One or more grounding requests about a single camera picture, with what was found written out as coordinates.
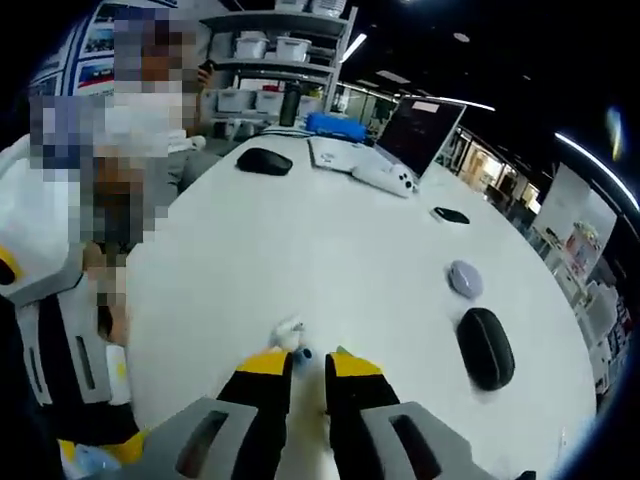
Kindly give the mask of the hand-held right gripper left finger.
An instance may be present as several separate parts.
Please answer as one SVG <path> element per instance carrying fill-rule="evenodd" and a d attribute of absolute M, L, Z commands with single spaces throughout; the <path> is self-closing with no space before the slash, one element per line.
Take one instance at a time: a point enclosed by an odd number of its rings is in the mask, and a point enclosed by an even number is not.
<path fill-rule="evenodd" d="M 286 443 L 293 355 L 247 358 L 217 397 L 203 397 L 153 429 L 126 479 L 273 479 Z"/>

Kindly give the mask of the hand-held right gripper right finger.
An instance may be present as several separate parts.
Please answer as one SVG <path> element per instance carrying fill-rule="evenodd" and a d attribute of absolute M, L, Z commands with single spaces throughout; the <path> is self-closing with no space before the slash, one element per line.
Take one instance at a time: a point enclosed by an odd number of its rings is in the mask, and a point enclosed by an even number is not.
<path fill-rule="evenodd" d="M 345 351 L 325 357 L 329 444 L 342 479 L 490 479 L 470 443 L 416 402 L 402 402 L 381 369 Z"/>

